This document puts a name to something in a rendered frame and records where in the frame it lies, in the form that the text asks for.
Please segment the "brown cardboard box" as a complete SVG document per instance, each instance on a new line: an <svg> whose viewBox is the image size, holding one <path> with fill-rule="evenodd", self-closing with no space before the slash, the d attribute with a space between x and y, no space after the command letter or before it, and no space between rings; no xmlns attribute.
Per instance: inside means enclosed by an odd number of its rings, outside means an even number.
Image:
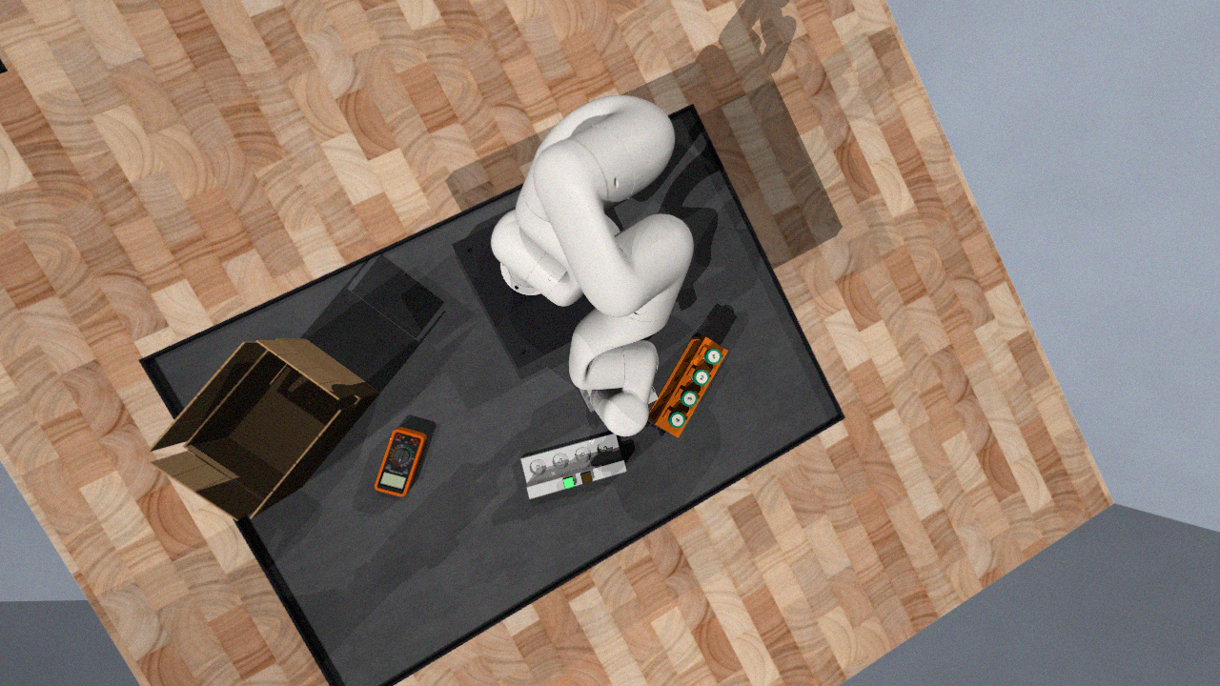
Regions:
<svg viewBox="0 0 1220 686"><path fill-rule="evenodd" d="M303 488L379 395L307 339L256 342L243 341L148 449L187 439L149 464L235 521Z"/></svg>

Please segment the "orange pocket multimeter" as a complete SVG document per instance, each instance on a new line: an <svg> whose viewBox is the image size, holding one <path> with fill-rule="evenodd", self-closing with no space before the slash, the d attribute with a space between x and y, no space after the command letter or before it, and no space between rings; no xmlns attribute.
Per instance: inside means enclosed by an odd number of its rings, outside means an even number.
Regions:
<svg viewBox="0 0 1220 686"><path fill-rule="evenodd" d="M375 488L384 494L406 496L411 485L427 435L406 427L396 427L390 435Z"/></svg>

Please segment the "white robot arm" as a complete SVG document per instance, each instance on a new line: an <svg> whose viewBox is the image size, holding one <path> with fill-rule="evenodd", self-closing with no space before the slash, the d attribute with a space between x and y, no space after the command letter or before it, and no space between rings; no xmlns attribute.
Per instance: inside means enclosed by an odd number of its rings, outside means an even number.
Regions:
<svg viewBox="0 0 1220 686"><path fill-rule="evenodd" d="M612 435L640 433L658 402L658 347L642 339L667 323L694 242L673 214L620 232L605 212L658 181L673 145L667 114L640 96L586 103L540 142L516 209L490 237L512 291L593 305L573 330L569 374Z"/></svg>

